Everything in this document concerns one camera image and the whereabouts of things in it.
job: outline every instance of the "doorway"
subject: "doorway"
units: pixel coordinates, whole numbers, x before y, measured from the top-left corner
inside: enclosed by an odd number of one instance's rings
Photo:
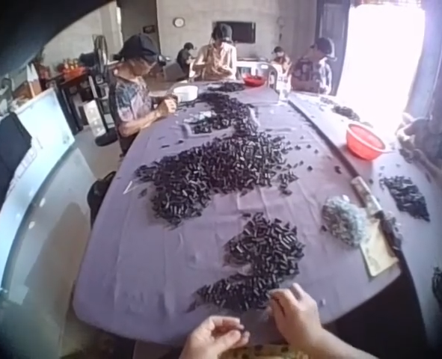
[[[385,132],[399,125],[422,54],[425,13],[418,6],[352,7],[337,96]]]

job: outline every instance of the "red plastic bowl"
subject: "red plastic bowl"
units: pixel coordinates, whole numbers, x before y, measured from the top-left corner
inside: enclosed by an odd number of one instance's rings
[[[244,83],[251,88],[258,88],[265,84],[265,79],[261,76],[245,75]]]
[[[382,153],[386,153],[387,146],[372,129],[357,123],[350,123],[347,127],[347,147],[356,156],[372,161]]]

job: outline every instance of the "white bowl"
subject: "white bowl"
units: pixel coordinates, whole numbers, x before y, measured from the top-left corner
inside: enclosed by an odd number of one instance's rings
[[[173,89],[173,94],[177,96],[179,102],[194,101],[197,99],[199,88],[193,85],[179,86]]]

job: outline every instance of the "wall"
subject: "wall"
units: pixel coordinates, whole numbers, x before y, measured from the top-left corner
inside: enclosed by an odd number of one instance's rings
[[[121,31],[124,40],[142,32],[144,26],[155,25],[156,33],[150,34],[159,45],[156,0],[118,0],[121,7]]]
[[[122,46],[116,20],[116,2],[111,2],[65,28],[45,46],[45,65],[55,67],[65,58],[78,58],[93,51],[93,35],[105,35],[109,54]]]
[[[257,42],[239,44],[239,57],[270,58],[279,44],[298,57],[313,42],[316,27],[316,0],[157,0],[157,8],[161,51],[171,57],[187,41],[207,44],[215,21],[257,24]],[[184,18],[183,28],[173,26],[176,17]],[[281,41],[279,22],[284,23]]]

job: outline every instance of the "wall-mounted black screen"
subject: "wall-mounted black screen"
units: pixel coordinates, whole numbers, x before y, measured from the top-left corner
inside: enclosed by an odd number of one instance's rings
[[[229,25],[233,29],[234,43],[256,43],[256,23],[241,21],[217,21],[212,27],[218,23]]]

